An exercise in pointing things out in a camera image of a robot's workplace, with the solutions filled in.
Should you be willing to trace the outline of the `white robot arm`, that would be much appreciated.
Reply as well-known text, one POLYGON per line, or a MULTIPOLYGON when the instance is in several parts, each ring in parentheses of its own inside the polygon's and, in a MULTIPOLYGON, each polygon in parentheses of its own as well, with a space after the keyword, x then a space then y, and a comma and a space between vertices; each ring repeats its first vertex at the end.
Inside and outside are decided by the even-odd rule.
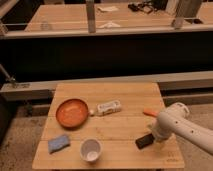
POLYGON ((157 142, 162 142, 176 134, 213 155, 213 130, 187 120, 189 114, 183 103, 168 106, 157 114, 156 122, 151 126, 152 135, 157 142))

